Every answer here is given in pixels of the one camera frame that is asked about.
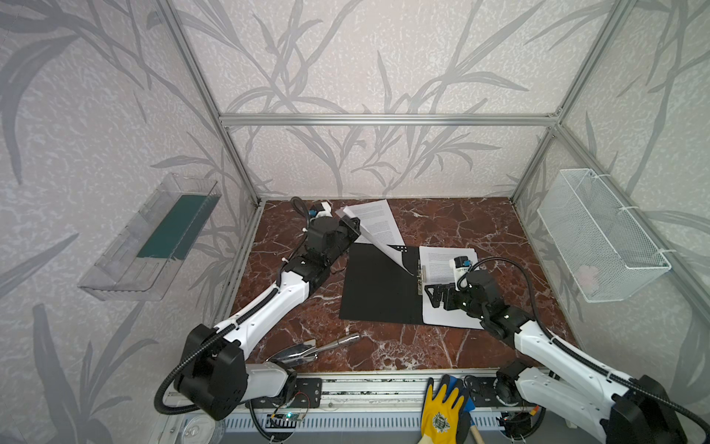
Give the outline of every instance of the mesh basket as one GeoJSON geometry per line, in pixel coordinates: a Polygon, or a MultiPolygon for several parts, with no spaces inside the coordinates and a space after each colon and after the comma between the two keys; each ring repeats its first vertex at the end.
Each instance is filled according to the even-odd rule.
{"type": "Polygon", "coordinates": [[[560,170],[537,213],[587,302],[624,300],[670,270],[593,170],[560,170]]]}

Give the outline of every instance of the wooden handle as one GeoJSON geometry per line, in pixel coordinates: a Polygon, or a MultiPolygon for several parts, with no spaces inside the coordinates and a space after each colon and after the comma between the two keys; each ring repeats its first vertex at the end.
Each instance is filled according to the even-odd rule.
{"type": "Polygon", "coordinates": [[[479,429],[475,425],[471,426],[471,434],[474,436],[476,444],[486,444],[484,439],[481,437],[481,432],[479,432],[479,429]]]}

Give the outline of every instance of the white panel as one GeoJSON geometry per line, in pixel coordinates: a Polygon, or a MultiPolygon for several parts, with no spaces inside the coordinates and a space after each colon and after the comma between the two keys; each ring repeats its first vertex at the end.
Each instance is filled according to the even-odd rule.
{"type": "MultiPolygon", "coordinates": [[[[710,330],[692,314],[671,280],[662,276],[624,301],[587,303],[537,216],[559,170],[580,167],[562,143],[554,142],[517,204],[530,243],[580,348],[633,377],[647,374],[656,379],[673,401],[696,413],[710,412],[710,330]]],[[[698,430],[686,428],[694,438],[698,430]]]]}
{"type": "Polygon", "coordinates": [[[512,194],[542,130],[263,126],[232,138],[266,196],[482,197],[512,194]]]}
{"type": "Polygon", "coordinates": [[[9,9],[1,32],[0,441],[140,443],[254,209],[151,3],[58,3],[9,9]],[[164,299],[81,291],[169,171],[223,195],[164,299]]]}
{"type": "Polygon", "coordinates": [[[645,5],[566,124],[710,285],[710,11],[645,5]]]}
{"type": "Polygon", "coordinates": [[[613,2],[174,3],[221,112],[545,113],[613,2]]]}

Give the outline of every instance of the sheet of paper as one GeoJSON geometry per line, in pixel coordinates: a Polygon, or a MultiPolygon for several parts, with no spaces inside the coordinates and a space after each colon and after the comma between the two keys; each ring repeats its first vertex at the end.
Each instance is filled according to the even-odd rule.
{"type": "MultiPolygon", "coordinates": [[[[355,217],[355,213],[350,209],[350,207],[344,207],[341,208],[340,210],[336,210],[335,214],[337,214],[340,217],[343,217],[343,215],[348,215],[350,217],[355,217]]],[[[362,226],[362,223],[360,224],[360,238],[364,237],[365,239],[368,240],[367,243],[374,245],[377,247],[378,250],[382,251],[388,258],[392,259],[397,265],[402,267],[404,271],[407,273],[411,274],[414,276],[414,273],[411,271],[407,270],[407,268],[404,266],[404,262],[402,261],[402,252],[399,250],[395,250],[394,248],[390,247],[387,244],[383,244],[380,242],[376,237],[374,237],[365,227],[362,226]]]]}
{"type": "MultiPolygon", "coordinates": [[[[350,217],[359,217],[360,226],[364,227],[380,243],[385,245],[404,245],[402,234],[397,227],[395,217],[392,216],[390,204],[385,200],[376,202],[349,205],[347,207],[350,217]]],[[[364,236],[360,236],[355,242],[360,244],[371,244],[364,236]]]]}
{"type": "MultiPolygon", "coordinates": [[[[453,282],[454,272],[449,260],[458,256],[468,256],[472,263],[479,260],[476,250],[472,248],[419,247],[423,284],[453,282]]],[[[443,304],[438,308],[432,307],[426,292],[422,294],[422,319],[424,324],[481,329],[481,321],[471,318],[463,310],[446,311],[443,304]]]]}

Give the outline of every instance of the marble tabletop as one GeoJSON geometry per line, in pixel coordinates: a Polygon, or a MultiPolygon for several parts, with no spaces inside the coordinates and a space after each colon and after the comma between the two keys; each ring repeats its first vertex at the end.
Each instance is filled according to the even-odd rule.
{"type": "MultiPolygon", "coordinates": [[[[370,200],[330,200],[333,208],[370,200]]],[[[472,247],[480,259],[504,256],[522,264],[537,292],[543,322],[574,343],[550,285],[510,201],[504,197],[450,199],[389,199],[392,213],[407,245],[472,247]]],[[[298,243],[303,218],[288,201],[269,201],[259,222],[232,313],[244,307],[274,280],[281,264],[298,243]]],[[[291,345],[316,339],[324,345],[349,333],[362,340],[322,354],[302,365],[300,372],[346,372],[385,369],[449,369],[502,367],[520,353],[483,330],[433,325],[402,325],[339,319],[347,254],[332,267],[335,274],[304,303],[291,310],[259,342],[247,362],[263,362],[291,345]]],[[[530,311],[525,279],[513,266],[485,264],[496,277],[506,303],[530,311]]]]}

